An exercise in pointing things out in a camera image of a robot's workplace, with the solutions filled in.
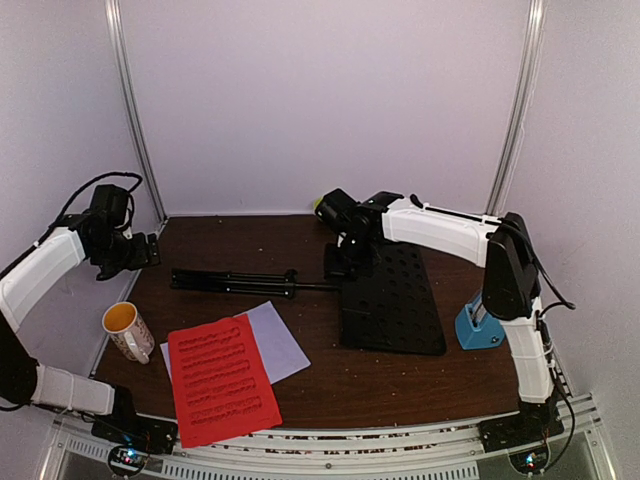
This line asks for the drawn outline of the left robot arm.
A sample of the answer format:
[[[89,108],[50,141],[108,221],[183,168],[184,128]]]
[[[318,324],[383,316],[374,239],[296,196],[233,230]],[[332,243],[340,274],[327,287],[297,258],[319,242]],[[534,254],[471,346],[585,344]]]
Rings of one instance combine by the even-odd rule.
[[[85,211],[69,214],[63,208],[43,236],[1,272],[1,398],[9,403],[7,411],[36,404],[86,412],[105,416],[106,429],[123,444],[143,436],[142,419],[117,405],[124,395],[116,387],[40,363],[17,336],[42,297],[83,262],[99,268],[99,281],[160,263],[157,236],[131,232],[134,211],[130,189],[98,185]]]

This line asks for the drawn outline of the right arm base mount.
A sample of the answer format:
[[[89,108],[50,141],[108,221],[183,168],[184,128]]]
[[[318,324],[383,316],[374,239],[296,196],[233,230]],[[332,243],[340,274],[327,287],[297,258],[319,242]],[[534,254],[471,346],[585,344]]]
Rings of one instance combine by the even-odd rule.
[[[517,473],[534,476],[550,466],[549,440],[562,434],[564,425],[557,418],[543,422],[520,412],[481,421],[478,429],[485,453],[506,451]]]

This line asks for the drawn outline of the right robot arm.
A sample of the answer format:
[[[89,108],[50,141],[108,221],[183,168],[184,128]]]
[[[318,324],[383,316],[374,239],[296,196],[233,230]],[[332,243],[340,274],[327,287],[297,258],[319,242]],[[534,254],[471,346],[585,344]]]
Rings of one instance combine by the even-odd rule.
[[[338,258],[349,273],[390,243],[437,250],[483,269],[482,304],[506,333],[518,378],[521,412],[513,433],[530,442],[550,426],[558,395],[542,325],[541,285],[549,277],[521,215],[461,213],[386,191],[359,202],[340,188],[318,200],[314,213],[336,234]]]

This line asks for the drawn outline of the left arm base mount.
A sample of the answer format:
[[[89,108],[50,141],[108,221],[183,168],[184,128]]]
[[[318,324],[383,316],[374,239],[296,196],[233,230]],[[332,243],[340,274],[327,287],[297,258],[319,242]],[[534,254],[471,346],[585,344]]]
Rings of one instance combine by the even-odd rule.
[[[94,437],[113,443],[106,463],[114,475],[123,479],[141,474],[152,456],[171,454],[178,438],[175,421],[142,416],[132,431],[98,416],[90,423]]]

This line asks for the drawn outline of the black music stand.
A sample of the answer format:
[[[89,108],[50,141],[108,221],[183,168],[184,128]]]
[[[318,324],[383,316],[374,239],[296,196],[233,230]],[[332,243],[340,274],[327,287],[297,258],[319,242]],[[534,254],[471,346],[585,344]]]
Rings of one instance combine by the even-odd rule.
[[[170,287],[220,294],[292,299],[297,291],[339,294],[343,346],[403,354],[442,356],[446,339],[419,247],[381,245],[358,272],[339,272],[337,247],[325,248],[326,281],[300,282],[298,272],[256,274],[174,268]]]

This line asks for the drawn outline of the red sheet music paper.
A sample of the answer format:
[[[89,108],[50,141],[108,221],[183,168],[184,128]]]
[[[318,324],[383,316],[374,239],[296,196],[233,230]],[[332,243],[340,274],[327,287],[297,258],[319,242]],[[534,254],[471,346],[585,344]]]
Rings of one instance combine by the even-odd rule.
[[[282,424],[247,315],[173,331],[168,345],[183,448]]]

